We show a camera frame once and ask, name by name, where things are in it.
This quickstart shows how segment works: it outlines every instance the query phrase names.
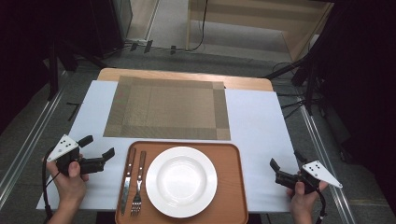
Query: white tabletop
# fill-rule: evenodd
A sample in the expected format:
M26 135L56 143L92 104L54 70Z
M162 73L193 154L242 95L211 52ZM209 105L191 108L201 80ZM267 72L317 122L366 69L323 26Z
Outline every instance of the white tabletop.
M101 157L112 147L116 152L103 172L90 174L81 209L116 209L128 147L135 141L147 140L103 137L117 84L113 81L92 82L69 134L76 141L87 135L93 136L93 142L80 150L87 159ZM269 165L271 158L274 158L282 171L291 174L298 171L276 93L225 90L225 95L231 141L150 140L234 144L241 156L247 210L250 213L289 212L290 198L286 195L286 188L275 183L275 172ZM54 184L48 186L48 195L49 204L56 209L59 196ZM36 208L44 209L42 197Z

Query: butter knife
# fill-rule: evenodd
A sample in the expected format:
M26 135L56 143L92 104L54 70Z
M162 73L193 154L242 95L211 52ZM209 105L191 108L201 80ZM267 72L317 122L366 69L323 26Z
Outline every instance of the butter knife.
M121 198L121 214L124 215L125 213L125 207L126 207L126 202L128 201L128 193L129 193L129 185L131 183L131 173L132 173L132 167L134 167L134 154L136 154L136 148L130 147L128 150L128 167L126 171L126 176L125 176L125 181L124 181L124 187L122 190L122 198Z

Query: tray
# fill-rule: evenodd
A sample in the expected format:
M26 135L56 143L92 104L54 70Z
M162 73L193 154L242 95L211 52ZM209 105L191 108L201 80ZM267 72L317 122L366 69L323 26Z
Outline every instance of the tray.
M134 167L131 176L131 186L125 215L120 211L120 196L126 169L122 178L119 202L115 220L118 224L127 223L247 223L248 206L242 176L239 150L232 144L211 143L175 143L139 141L130 145L136 148ZM146 192L145 178L152 161L163 151L171 147L193 147L200 150L212 161L218 175L218 188L210 205L193 217L169 217L158 211L149 200ZM132 200L136 193L137 168L141 151L147 151L141 189L142 208L137 217L130 216Z

